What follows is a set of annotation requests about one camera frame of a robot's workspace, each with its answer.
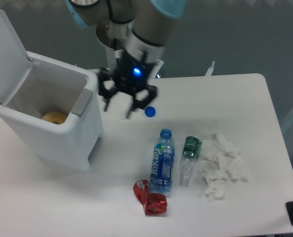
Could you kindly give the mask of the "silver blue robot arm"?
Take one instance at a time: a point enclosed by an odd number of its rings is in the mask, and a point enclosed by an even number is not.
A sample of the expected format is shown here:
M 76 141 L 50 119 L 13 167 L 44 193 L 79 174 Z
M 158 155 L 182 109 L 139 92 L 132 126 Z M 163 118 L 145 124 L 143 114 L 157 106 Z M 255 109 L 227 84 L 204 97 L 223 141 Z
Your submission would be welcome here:
M 99 95 L 108 105 L 118 92 L 132 97 L 126 118 L 145 109 L 157 96 L 154 78 L 175 23 L 183 15 L 185 0 L 68 0 L 66 5 L 81 27 L 96 26 L 105 47 L 108 67 L 98 73 Z

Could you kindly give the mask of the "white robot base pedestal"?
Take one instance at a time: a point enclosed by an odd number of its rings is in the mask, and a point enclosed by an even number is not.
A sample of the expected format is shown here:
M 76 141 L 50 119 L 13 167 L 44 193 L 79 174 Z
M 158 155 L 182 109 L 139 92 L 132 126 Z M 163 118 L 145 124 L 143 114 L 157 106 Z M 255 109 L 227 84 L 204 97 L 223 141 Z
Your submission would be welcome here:
M 111 20 L 105 20 L 96 26 L 97 39 L 105 48 L 110 71 L 117 68 L 124 51 L 124 45 L 131 33 L 133 22 L 117 24 Z

